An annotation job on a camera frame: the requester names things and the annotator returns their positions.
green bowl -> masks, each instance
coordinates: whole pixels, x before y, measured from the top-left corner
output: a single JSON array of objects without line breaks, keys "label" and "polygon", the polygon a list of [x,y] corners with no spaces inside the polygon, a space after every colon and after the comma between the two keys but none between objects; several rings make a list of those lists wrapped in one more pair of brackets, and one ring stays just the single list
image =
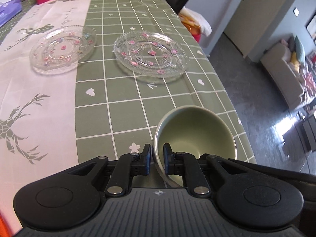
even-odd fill
[{"label": "green bowl", "polygon": [[224,121],[212,111],[198,106],[182,106],[168,112],[159,122],[154,136],[154,161],[159,174],[171,187],[181,187],[182,177],[167,176],[163,145],[170,143],[173,152],[187,152],[197,159],[214,154],[236,159],[236,144]]}]

table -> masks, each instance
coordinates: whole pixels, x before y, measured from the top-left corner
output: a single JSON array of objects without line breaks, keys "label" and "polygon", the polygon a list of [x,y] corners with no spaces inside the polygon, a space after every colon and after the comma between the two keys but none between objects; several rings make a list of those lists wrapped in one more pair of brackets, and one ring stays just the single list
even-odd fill
[{"label": "table", "polygon": [[[238,115],[202,49],[164,0],[53,0],[23,11],[0,29],[0,211],[14,231],[19,188],[99,155],[110,160],[141,152],[159,120],[173,108],[197,105],[215,112],[232,132],[237,159],[255,163]],[[93,54],[57,76],[31,70],[32,43],[50,29],[85,25],[97,34]],[[129,31],[162,32],[189,57],[176,81],[152,81],[124,70],[113,53]],[[135,186],[163,187],[155,167]]]}]

gray floor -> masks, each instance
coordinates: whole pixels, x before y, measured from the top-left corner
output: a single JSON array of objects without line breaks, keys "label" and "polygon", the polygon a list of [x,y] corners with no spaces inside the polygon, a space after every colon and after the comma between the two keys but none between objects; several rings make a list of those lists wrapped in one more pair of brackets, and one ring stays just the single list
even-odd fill
[{"label": "gray floor", "polygon": [[289,112],[275,83],[262,65],[248,64],[223,34],[209,58],[245,128],[258,164],[316,174],[316,152],[304,152],[295,125],[283,136],[280,129],[299,120]]}]

orange object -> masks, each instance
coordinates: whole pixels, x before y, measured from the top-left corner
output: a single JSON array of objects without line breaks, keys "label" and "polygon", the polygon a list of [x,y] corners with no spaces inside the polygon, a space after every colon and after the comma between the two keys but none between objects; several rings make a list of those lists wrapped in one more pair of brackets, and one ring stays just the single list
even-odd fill
[{"label": "orange object", "polygon": [[193,20],[191,17],[184,16],[179,14],[180,20],[182,24],[189,30],[192,35],[199,35],[201,34],[200,26]]},{"label": "orange object", "polygon": [[0,215],[0,237],[11,237],[11,232]]}]

clear glass saucer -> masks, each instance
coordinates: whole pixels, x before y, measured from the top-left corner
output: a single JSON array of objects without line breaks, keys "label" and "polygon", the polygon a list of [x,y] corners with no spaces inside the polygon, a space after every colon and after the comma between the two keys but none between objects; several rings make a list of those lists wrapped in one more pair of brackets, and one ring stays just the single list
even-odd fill
[{"label": "clear glass saucer", "polygon": [[41,74],[59,74],[78,66],[78,60],[92,51],[96,34],[85,26],[66,26],[43,36],[31,49],[30,63]]},{"label": "clear glass saucer", "polygon": [[147,31],[123,34],[114,43],[114,53],[128,69],[151,77],[175,77],[187,65],[187,56],[177,42]]}]

